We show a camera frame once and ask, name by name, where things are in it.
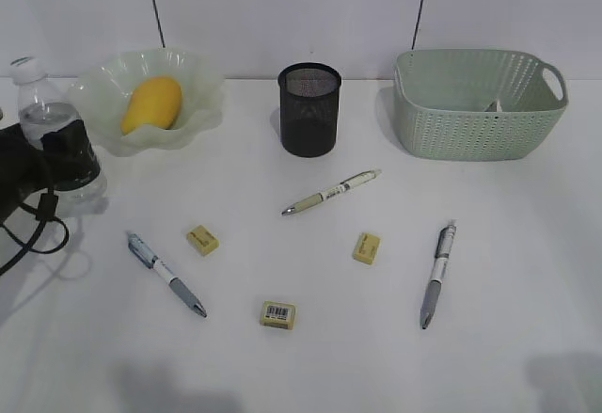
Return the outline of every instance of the table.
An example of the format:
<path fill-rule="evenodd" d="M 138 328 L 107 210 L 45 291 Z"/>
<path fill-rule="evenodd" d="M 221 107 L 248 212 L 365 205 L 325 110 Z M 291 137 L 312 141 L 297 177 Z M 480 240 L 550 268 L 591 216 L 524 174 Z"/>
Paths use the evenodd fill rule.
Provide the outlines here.
<path fill-rule="evenodd" d="M 318 159 L 280 146 L 275 81 L 227 81 L 222 124 L 182 150 L 119 158 L 97 148 L 105 210 L 68 218 L 66 250 L 30 255 L 0 278 L 0 411 L 600 411 L 601 88 L 570 82 L 552 134 L 511 162 L 410 156 L 390 129 L 389 81 L 343 82 L 337 146 Z M 15 98 L 2 79 L 2 127 Z M 280 216 L 376 167 L 377 180 Z M 421 330 L 450 218 L 450 268 Z M 33 226 L 17 213 L 9 223 Z M 198 224 L 221 242 L 205 258 L 184 238 Z M 209 319 L 144 269 L 126 230 Z M 373 266 L 351 258 L 363 231 L 382 239 Z M 1 239 L 6 261 L 16 247 Z M 297 306 L 293 331 L 259 324 L 264 300 Z"/>

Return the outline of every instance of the yellow mango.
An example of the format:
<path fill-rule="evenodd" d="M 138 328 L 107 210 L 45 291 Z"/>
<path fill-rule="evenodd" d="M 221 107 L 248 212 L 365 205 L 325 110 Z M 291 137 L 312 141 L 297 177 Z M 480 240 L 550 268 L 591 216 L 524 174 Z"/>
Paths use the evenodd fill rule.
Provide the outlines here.
<path fill-rule="evenodd" d="M 121 121 L 126 135 L 143 124 L 168 129 L 180 114 L 182 89 L 170 77 L 153 77 L 138 86 Z"/>

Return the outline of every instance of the yellow eraser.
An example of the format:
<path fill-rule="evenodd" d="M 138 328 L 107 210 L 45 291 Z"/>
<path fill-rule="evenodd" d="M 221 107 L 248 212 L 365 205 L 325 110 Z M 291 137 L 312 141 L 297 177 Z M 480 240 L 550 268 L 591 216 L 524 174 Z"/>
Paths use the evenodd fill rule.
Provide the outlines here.
<path fill-rule="evenodd" d="M 274 326 L 292 330 L 296 308 L 288 303 L 263 302 L 260 323 L 263 326 Z"/>
<path fill-rule="evenodd" d="M 356 249 L 354 250 L 354 259 L 372 265 L 379 244 L 379 237 L 372 236 L 367 232 L 362 232 L 357 240 Z"/>
<path fill-rule="evenodd" d="M 219 241 L 203 226 L 194 228 L 186 234 L 186 238 L 203 256 L 219 247 Z"/>

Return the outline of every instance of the black cable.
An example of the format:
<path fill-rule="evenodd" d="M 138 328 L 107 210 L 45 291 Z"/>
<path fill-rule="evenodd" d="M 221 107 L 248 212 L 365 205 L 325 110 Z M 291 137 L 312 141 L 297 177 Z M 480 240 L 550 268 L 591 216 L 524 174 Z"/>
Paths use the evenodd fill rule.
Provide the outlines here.
<path fill-rule="evenodd" d="M 414 38 L 412 39 L 412 51 L 416 49 L 416 39 L 420 30 L 420 20 L 422 19 L 422 8 L 424 7 L 424 0 L 420 0 L 418 7 L 418 17 L 416 18 L 416 27 L 414 28 Z"/>
<path fill-rule="evenodd" d="M 157 21 L 157 28 L 159 29 L 159 38 L 161 39 L 161 46 L 166 47 L 166 41 L 163 38 L 163 29 L 161 28 L 161 20 L 159 20 L 159 9 L 157 8 L 157 0 L 152 0 L 152 8 L 154 9 L 154 18 Z"/>
<path fill-rule="evenodd" d="M 50 255 L 52 253 L 57 253 L 58 250 L 62 250 L 65 247 L 65 245 L 69 242 L 69 228 L 67 228 L 67 225 L 65 225 L 65 222 L 63 222 L 58 217 L 53 217 L 51 220 L 49 220 L 49 222 L 58 223 L 61 227 L 63 227 L 63 231 L 64 231 L 63 240 L 61 241 L 60 244 L 58 244 L 54 248 L 51 248 L 50 250 L 37 250 L 37 249 L 31 247 L 31 249 L 29 251 L 31 251 L 32 253 L 38 253 L 39 255 Z M 17 243 L 17 245 L 25 246 L 25 242 L 23 242 L 21 239 L 19 239 L 19 237 L 14 232 L 12 232 L 4 223 L 0 223 L 0 228 L 4 229 L 4 231 L 7 232 L 8 237 L 10 237 L 10 239 L 15 241 L 15 243 Z"/>
<path fill-rule="evenodd" d="M 12 258 L 10 258 L 10 260 L 8 260 L 8 262 L 6 264 L 4 264 L 2 267 L 0 267 L 0 277 L 2 277 L 7 271 L 12 269 L 15 266 L 15 264 L 17 262 L 19 262 L 23 256 L 25 256 L 25 254 L 27 254 L 29 251 L 31 251 L 34 244 L 40 238 L 41 233 L 44 231 L 44 227 L 46 226 L 46 224 L 50 220 L 52 220 L 53 217 L 55 216 L 54 210 L 52 210 L 52 213 L 50 214 L 51 211 L 48 209 L 48 206 L 51 203 L 53 203 L 56 206 L 56 200 L 57 200 L 57 196 L 55 195 L 55 185 L 53 183 L 53 178 L 50 173 L 50 168 L 48 167 L 48 164 L 46 164 L 46 161 L 42 157 L 41 151 L 36 150 L 28 142 L 23 141 L 18 137 L 12 137 L 12 136 L 7 135 L 4 138 L 12 140 L 13 142 L 18 143 L 19 145 L 22 145 L 22 146 L 25 146 L 28 148 L 28 150 L 31 152 L 31 154 L 34 156 L 34 158 L 38 162 L 38 167 L 41 170 L 42 178 L 44 179 L 44 181 L 46 183 L 47 192 L 46 192 L 46 194 L 42 194 L 40 196 L 40 202 L 38 203 L 38 210 L 36 212 L 36 218 L 40 222 L 36 226 L 36 229 L 32 233 L 29 240 L 26 243 L 24 243 L 24 245 L 17 252 L 17 254 L 15 256 L 13 256 Z M 30 210 L 35 210 L 35 208 L 32 208 L 31 206 L 28 206 L 28 208 Z"/>

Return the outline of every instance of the barcode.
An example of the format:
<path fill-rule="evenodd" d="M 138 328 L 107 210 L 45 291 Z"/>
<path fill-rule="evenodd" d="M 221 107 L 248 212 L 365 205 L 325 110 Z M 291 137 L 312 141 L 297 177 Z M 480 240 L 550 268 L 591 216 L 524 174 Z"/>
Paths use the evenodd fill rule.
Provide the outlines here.
<path fill-rule="evenodd" d="M 289 319 L 289 309 L 270 305 L 267 307 L 265 317 L 267 317 L 268 319 L 279 319 L 281 321 L 287 321 Z"/>

